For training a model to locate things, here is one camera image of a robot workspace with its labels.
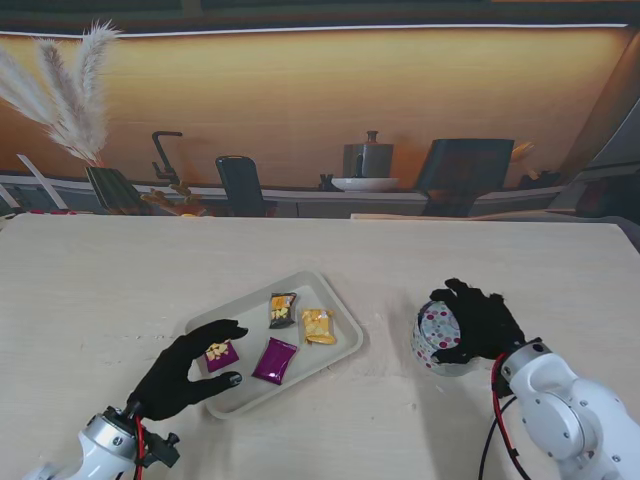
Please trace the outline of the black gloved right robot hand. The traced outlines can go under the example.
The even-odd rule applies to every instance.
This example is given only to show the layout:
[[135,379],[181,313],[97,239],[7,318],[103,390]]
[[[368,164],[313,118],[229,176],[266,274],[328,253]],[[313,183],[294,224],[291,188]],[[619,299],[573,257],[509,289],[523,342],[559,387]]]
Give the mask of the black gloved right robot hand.
[[497,293],[485,295],[481,289],[451,278],[445,281],[444,289],[434,290],[430,299],[448,307],[460,330],[455,347],[434,353],[438,363],[467,364],[476,357],[496,360],[526,343],[504,298]]

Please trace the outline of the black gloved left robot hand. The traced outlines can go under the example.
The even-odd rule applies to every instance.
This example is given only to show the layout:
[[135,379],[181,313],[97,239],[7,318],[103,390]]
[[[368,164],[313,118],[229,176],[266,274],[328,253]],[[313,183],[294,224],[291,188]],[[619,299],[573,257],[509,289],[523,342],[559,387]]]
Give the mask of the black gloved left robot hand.
[[212,344],[241,339],[247,333],[238,321],[221,319],[177,337],[129,395],[126,411],[139,418],[162,421],[238,386],[242,381],[238,372],[194,382],[188,379],[188,372]]

